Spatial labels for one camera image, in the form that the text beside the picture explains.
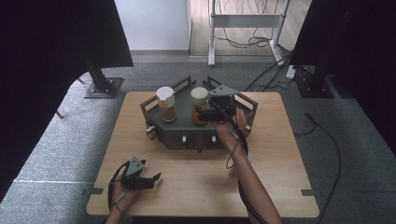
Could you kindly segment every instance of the black cable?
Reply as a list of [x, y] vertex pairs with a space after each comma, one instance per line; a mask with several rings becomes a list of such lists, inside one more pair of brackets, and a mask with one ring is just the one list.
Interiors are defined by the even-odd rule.
[[284, 55], [289, 55], [293, 52], [293, 50], [286, 49], [285, 47], [281, 46], [280, 44], [277, 44], [277, 46], [280, 48], [280, 50], [282, 50], [282, 53]]
[[257, 12], [257, 14], [259, 14], [259, 13], [260, 13], [260, 8], [259, 8], [259, 3], [260, 3], [260, 1], [256, 1], [256, 0], [255, 0], [254, 2], [256, 3], [256, 8], [257, 8], [257, 11], [256, 11], [256, 12]]
[[[290, 84], [291, 82], [293, 82], [293, 81], [294, 81], [293, 78], [292, 78], [290, 81], [288, 81], [288, 82], [286, 82], [286, 81], [277, 81], [276, 84], [275, 84], [274, 86], [268, 86], [267, 89], [273, 89], [273, 88], [279, 87], [280, 89], [288, 90], [288, 89], [289, 89], [289, 84]], [[286, 87], [280, 86], [280, 85], [278, 85], [278, 83], [286, 84]], [[255, 90], [253, 90], [254, 87], [259, 87], [259, 89], [258, 89], [257, 91], [262, 91], [262, 88], [264, 88], [265, 85], [252, 85], [252, 86], [250, 87], [250, 91], [255, 91]]]
[[110, 210], [110, 208], [111, 208], [111, 199], [113, 197], [114, 182], [116, 181], [117, 176], [119, 176], [119, 173], [120, 173], [120, 170], [122, 169], [122, 167], [126, 167], [129, 163], [130, 163], [130, 161], [126, 161], [122, 166], [120, 166], [120, 168], [117, 169], [116, 173], [113, 175], [110, 182], [108, 183], [108, 193], [107, 193], [108, 210]]
[[245, 4], [245, 1], [242, 0], [241, 14], [244, 14], [244, 4]]
[[331, 190], [331, 192], [330, 192], [330, 194], [329, 194], [329, 197], [327, 198], [326, 203], [324, 204], [324, 206], [323, 206], [323, 208], [322, 208], [322, 211], [319, 213], [318, 220], [317, 220], [317, 224], [319, 224], [319, 223], [321, 222], [321, 220], [323, 219], [324, 214], [326, 213], [326, 210], [327, 210], [327, 207], [328, 207], [328, 205], [329, 205], [329, 202], [330, 202], [330, 200], [332, 199], [332, 195], [334, 194], [334, 190], [335, 190], [335, 188], [336, 188], [337, 185], [338, 185], [338, 181], [339, 181], [339, 179], [340, 179], [341, 170], [342, 170], [342, 158], [341, 158], [340, 147], [338, 146], [338, 143], [337, 143], [337, 141], [335, 140], [335, 138], [332, 136], [332, 134], [331, 134], [329, 131], [327, 131], [324, 127], [322, 127], [320, 124], [318, 124], [310, 114], [305, 113], [305, 115], [306, 115], [307, 118], [309, 118], [309, 119], [314, 123], [315, 126], [314, 126], [314, 129], [313, 129], [313, 130], [315, 130], [315, 127], [318, 126], [318, 127], [319, 127], [320, 129], [322, 129], [327, 135], [330, 136], [330, 138], [332, 139], [332, 141], [333, 141], [334, 144], [335, 144], [335, 148], [336, 148], [337, 155], [338, 155], [338, 171], [337, 171], [337, 176], [336, 176], [336, 178], [335, 178], [335, 180], [334, 180], [334, 183], [332, 184], [332, 190]]
[[231, 169], [231, 168], [233, 168], [233, 165], [231, 165], [231, 166], [228, 166], [228, 163], [230, 162], [230, 160], [231, 160], [231, 157], [233, 156], [233, 153], [235, 152], [235, 150], [236, 150], [236, 147], [238, 146], [238, 141], [236, 141], [236, 145], [235, 145], [235, 148], [233, 149], [233, 151], [231, 152], [231, 154], [230, 154], [230, 157], [228, 158], [228, 160], [227, 160], [227, 162], [225, 163], [225, 168], [227, 169], [227, 170], [229, 170], [229, 169]]
[[[211, 28], [212, 25], [211, 25], [211, 23], [210, 23], [210, 13], [209, 13], [210, 2], [209, 2], [209, 0], [207, 1], [207, 4], [208, 4], [207, 15], [208, 15], [208, 18], [209, 18], [208, 22], [209, 22], [209, 27]], [[219, 5], [219, 12], [220, 12], [220, 14], [222, 14], [220, 1], [218, 1], [218, 5]], [[270, 44], [270, 41], [271, 41], [272, 37], [271, 37], [271, 38], [268, 38], [268, 37], [262, 37], [262, 36], [255, 36], [255, 33], [256, 33], [257, 30], [258, 30], [258, 28], [254, 31], [253, 37], [251, 37], [251, 38], [248, 40], [247, 44], [241, 44], [241, 43], [238, 43], [238, 42], [236, 42], [236, 41], [234, 41], [234, 40], [231, 40], [231, 39], [228, 37], [227, 32], [225, 31], [225, 28], [223, 28], [223, 33], [224, 33], [224, 35], [225, 35], [225, 38], [217, 37], [217, 36], [215, 36], [215, 35], [214, 35], [214, 37], [215, 37], [217, 40], [225, 40], [225, 41], [228, 41], [230, 45], [232, 45], [233, 47], [238, 48], [238, 49], [246, 49], [246, 48], [249, 48], [249, 47], [256, 47], [256, 48], [264, 48], [264, 47], [267, 47], [267, 46]]]
[[274, 14], [276, 14], [276, 10], [277, 10], [277, 4], [279, 3], [279, 0], [276, 0], [276, 5], [275, 5], [275, 10], [274, 10]]
[[262, 89], [262, 91], [265, 91], [271, 84], [271, 82], [273, 82], [277, 76], [277, 74], [279, 74], [280, 70], [283, 68], [283, 65], [285, 65], [286, 62], [282, 63], [282, 65], [280, 65], [279, 69], [277, 69], [275, 75], [273, 76], [273, 78], [271, 78], [271, 80], [268, 82], [267, 85], [264, 86], [264, 89]]
[[247, 7], [248, 7], [248, 10], [250, 11], [250, 13], [251, 13], [251, 14], [254, 14], [254, 13], [251, 11], [250, 3], [248, 2], [248, 0], [247, 0]]
[[285, 60], [285, 59], [288, 58], [288, 57], [289, 57], [289, 55], [288, 55], [288, 56], [285, 56], [285, 57], [283, 57], [283, 58], [281, 58], [281, 59], [279, 59], [279, 61], [277, 61], [276, 63], [274, 63], [273, 65], [271, 65], [269, 68], [267, 68], [265, 71], [263, 71], [261, 74], [259, 74], [259, 76], [256, 77], [256, 78], [245, 88], [244, 91], [247, 91], [247, 90], [250, 88], [250, 86], [252, 86], [252, 85], [257, 81], [257, 79], [259, 79], [260, 77], [262, 77], [262, 75], [264, 75], [266, 72], [268, 72], [271, 68], [273, 68], [275, 65], [277, 65], [277, 64], [280, 63], [280, 62], [282, 62], [283, 60]]
[[[309, 115], [309, 114], [305, 114], [309, 119], [311, 119], [311, 120], [314, 120], [314, 118], [312, 118], [312, 116], [311, 115]], [[312, 122], [313, 124], [314, 124], [314, 126], [312, 127], [312, 129], [311, 129], [311, 131], [309, 131], [309, 132], [307, 132], [307, 133], [293, 133], [295, 136], [304, 136], [304, 135], [309, 135], [309, 134], [311, 134], [314, 130], [315, 130], [315, 128], [317, 127], [317, 123], [316, 122]]]
[[265, 9], [267, 9], [267, 3], [268, 3], [268, 0], [265, 0], [265, 4], [262, 7], [262, 14], [265, 14]]
[[[248, 155], [248, 142], [242, 131], [239, 129], [238, 125], [233, 121], [232, 118], [230, 118], [223, 110], [220, 109], [220, 107], [214, 103], [213, 106], [218, 110], [221, 115], [230, 122], [231, 126], [233, 126], [233, 130], [236, 132], [236, 135], [238, 135], [238, 139], [242, 143], [242, 147], [245, 150], [246, 154]], [[254, 210], [254, 208], [251, 206], [249, 203], [245, 192], [243, 191], [241, 182], [238, 180], [238, 188], [239, 188], [239, 195], [241, 196], [242, 202], [244, 203], [245, 207], [247, 210], [250, 212], [251, 215], [253, 215], [261, 224], [267, 224], [267, 222]]]

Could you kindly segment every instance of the metal bracket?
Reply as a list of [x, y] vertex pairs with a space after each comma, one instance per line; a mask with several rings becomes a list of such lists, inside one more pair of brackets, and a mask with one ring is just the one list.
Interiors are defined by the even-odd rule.
[[161, 173], [152, 178], [140, 177], [146, 161], [132, 157], [127, 168], [122, 173], [121, 184], [127, 189], [153, 189], [155, 181], [160, 179]]
[[210, 17], [210, 37], [209, 37], [209, 52], [208, 52], [208, 65], [215, 66], [215, 28], [276, 28], [276, 33], [273, 40], [270, 41], [271, 50], [279, 61], [278, 65], [281, 66], [284, 60], [282, 58], [281, 50], [277, 46], [277, 42], [282, 32], [283, 24], [286, 19], [290, 0], [285, 1], [283, 11], [280, 15], [219, 15], [216, 14], [216, 1], [212, 1], [212, 14]]
[[117, 91], [120, 88], [120, 84], [123, 81], [122, 77], [107, 77], [107, 90], [99, 91], [96, 89], [94, 83], [90, 85], [85, 93], [85, 99], [114, 99], [116, 98]]

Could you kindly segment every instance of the desk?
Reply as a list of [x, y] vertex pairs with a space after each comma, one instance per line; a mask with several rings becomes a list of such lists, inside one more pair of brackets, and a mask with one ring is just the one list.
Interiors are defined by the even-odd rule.
[[[314, 196], [303, 196], [311, 189], [282, 99], [275, 92], [244, 92], [259, 103], [252, 133], [247, 139], [253, 155], [252, 166], [267, 188], [282, 217], [316, 217]], [[141, 176], [161, 172], [154, 189], [136, 197], [130, 216], [170, 217], [247, 217], [237, 180], [225, 168], [225, 149], [168, 149], [146, 136], [140, 104], [155, 92], [129, 92], [122, 105], [106, 155], [94, 184], [104, 189], [92, 194], [87, 205], [91, 215], [107, 215], [107, 186], [121, 164], [132, 156], [147, 160]]]

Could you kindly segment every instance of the metal frame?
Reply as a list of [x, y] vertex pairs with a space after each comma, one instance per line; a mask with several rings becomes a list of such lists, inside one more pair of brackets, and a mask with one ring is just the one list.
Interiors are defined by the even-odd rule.
[[210, 22], [212, 24], [209, 39], [208, 65], [215, 66], [215, 28], [277, 28], [273, 40], [270, 41], [271, 50], [274, 53], [278, 65], [282, 65], [281, 50], [277, 46], [283, 23], [286, 19], [290, 0], [286, 0], [283, 12], [280, 15], [217, 15], [216, 0], [212, 0], [212, 14]]
[[[223, 86], [212, 77], [207, 77], [207, 81], [203, 80], [202, 84], [202, 87], [205, 87], [208, 90], [214, 90], [218, 86]], [[216, 130], [212, 126], [209, 124], [193, 125], [191, 122], [191, 116], [189, 115], [190, 113], [186, 112], [187, 107], [191, 108], [191, 97], [189, 97], [190, 91], [194, 87], [198, 86], [199, 85], [196, 80], [192, 81], [191, 77], [185, 77], [172, 86], [175, 90], [175, 97], [178, 101], [176, 108], [180, 112], [180, 116], [172, 122], [161, 120], [158, 103], [155, 103], [157, 100], [156, 95], [150, 97], [140, 105], [146, 120], [146, 135], [149, 139], [157, 139], [160, 142], [163, 142], [163, 144], [169, 149], [197, 149], [198, 152], [201, 152], [204, 148], [225, 148], [219, 140]], [[248, 98], [240, 91], [237, 92], [236, 96], [239, 97], [236, 99], [236, 104], [238, 108], [241, 108], [246, 113], [247, 129], [251, 132], [258, 103]]]

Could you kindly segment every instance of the floor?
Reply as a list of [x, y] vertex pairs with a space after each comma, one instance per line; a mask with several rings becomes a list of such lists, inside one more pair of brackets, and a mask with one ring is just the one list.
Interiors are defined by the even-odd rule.
[[[127, 92], [155, 91], [184, 76], [199, 79], [207, 75], [243, 91], [275, 62], [265, 56], [218, 56], [216, 66], [208, 67], [206, 57], [133, 58], [134, 68], [104, 69], [107, 77], [124, 78], [115, 99], [84, 99], [92, 82], [88, 74], [81, 77], [84, 84], [76, 81], [70, 87], [59, 108], [64, 118], [54, 115], [0, 204], [2, 223], [100, 223], [105, 217], [90, 216], [85, 209]], [[304, 114], [309, 113], [336, 140], [335, 144], [319, 127], [309, 135], [296, 136], [323, 214], [321, 223], [394, 223], [396, 158], [356, 100], [340, 97], [332, 85], [333, 99], [302, 98], [294, 82], [285, 83], [287, 69], [281, 68], [276, 75], [278, 69], [271, 69], [255, 84], [268, 85], [275, 77], [267, 90], [281, 94], [293, 131], [306, 133], [312, 129], [312, 122]], [[159, 222], [158, 218], [129, 221]], [[300, 224], [317, 223], [318, 219], [284, 217], [283, 221]]]

